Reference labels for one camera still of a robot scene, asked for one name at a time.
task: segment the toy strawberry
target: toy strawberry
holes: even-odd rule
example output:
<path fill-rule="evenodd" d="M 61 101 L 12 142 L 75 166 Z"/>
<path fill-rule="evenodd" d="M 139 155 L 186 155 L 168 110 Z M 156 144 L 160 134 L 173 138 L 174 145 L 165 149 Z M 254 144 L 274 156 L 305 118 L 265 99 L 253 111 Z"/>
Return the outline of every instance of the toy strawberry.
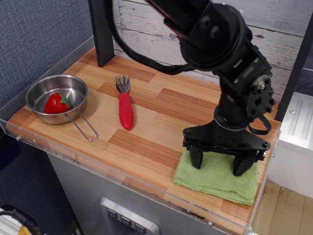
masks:
<path fill-rule="evenodd" d="M 71 101 L 62 93 L 54 93 L 45 104 L 46 114 L 59 114 L 73 109 Z"/>

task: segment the fork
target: fork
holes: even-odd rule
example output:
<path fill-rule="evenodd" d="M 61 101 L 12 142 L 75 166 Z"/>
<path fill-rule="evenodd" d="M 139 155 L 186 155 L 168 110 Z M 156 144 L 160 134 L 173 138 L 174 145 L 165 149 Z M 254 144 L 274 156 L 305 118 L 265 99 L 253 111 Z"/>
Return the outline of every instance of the fork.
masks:
<path fill-rule="evenodd" d="M 116 76 L 116 88 L 120 92 L 119 100 L 119 119 L 122 126 L 126 130 L 130 130 L 134 123 L 134 112 L 132 108 L 131 97 L 128 91 L 131 87 L 130 79 L 128 75 L 123 77 Z"/>

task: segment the blue fabric wall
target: blue fabric wall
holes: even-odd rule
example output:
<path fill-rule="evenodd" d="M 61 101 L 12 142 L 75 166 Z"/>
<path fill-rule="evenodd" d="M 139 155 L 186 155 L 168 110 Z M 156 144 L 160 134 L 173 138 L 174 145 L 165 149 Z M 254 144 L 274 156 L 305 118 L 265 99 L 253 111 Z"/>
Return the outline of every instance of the blue fabric wall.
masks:
<path fill-rule="evenodd" d="M 2 0 L 0 22 L 0 107 L 92 36 L 87 0 Z"/>
<path fill-rule="evenodd" d="M 92 36 L 87 0 L 0 1 L 0 108 Z M 48 235 L 73 220 L 47 155 L 19 143 L 20 155 L 0 171 L 0 206 L 35 218 Z"/>

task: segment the wooden countertop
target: wooden countertop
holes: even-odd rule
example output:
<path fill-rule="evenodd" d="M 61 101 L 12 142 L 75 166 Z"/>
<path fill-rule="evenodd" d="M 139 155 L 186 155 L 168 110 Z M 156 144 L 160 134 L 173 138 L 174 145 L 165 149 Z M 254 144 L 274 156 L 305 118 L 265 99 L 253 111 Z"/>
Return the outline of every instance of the wooden countertop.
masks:
<path fill-rule="evenodd" d="M 165 75 L 117 56 L 100 68 L 97 66 L 95 49 L 64 74 L 79 77 L 87 84 L 89 95 L 84 116 L 98 131 L 99 139 L 87 141 L 71 122 L 60 125 L 42 123 L 27 106 L 9 120 L 13 125 L 8 129 L 13 135 L 20 135 L 24 141 L 59 157 L 71 158 L 78 165 L 96 173 L 102 171 L 120 178 L 129 188 L 156 194 L 159 200 L 170 201 L 171 205 L 178 208 L 192 209 L 190 216 L 204 222 L 211 220 L 216 228 L 234 234 L 245 233 L 241 227 L 249 225 L 255 205 L 232 203 L 173 183 L 183 151 L 182 131 L 191 125 L 203 125 L 213 119 L 220 98 L 218 85 L 181 74 Z M 123 74 L 131 78 L 129 94 L 135 114 L 131 131 L 126 131 L 118 118 L 119 92 L 115 86 L 115 76 Z M 271 114 L 266 115 L 272 124 L 272 131 L 262 136 L 272 147 L 281 124 L 274 121 L 277 107 L 278 104 Z M 90 138 L 94 138 L 94 133 L 81 117 L 75 121 Z M 260 129 L 263 125 L 255 121 L 253 127 Z M 268 160 L 269 157 L 266 157 L 259 164 L 257 196 L 262 193 L 261 184 Z"/>

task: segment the red fork handle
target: red fork handle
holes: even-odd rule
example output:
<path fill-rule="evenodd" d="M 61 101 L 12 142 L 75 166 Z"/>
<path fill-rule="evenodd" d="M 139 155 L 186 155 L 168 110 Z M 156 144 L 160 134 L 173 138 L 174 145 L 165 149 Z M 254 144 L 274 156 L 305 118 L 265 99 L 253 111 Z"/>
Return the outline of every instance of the red fork handle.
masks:
<path fill-rule="evenodd" d="M 119 95 L 119 120 L 126 130 L 130 130 L 134 123 L 134 112 L 131 97 L 127 92 Z"/>

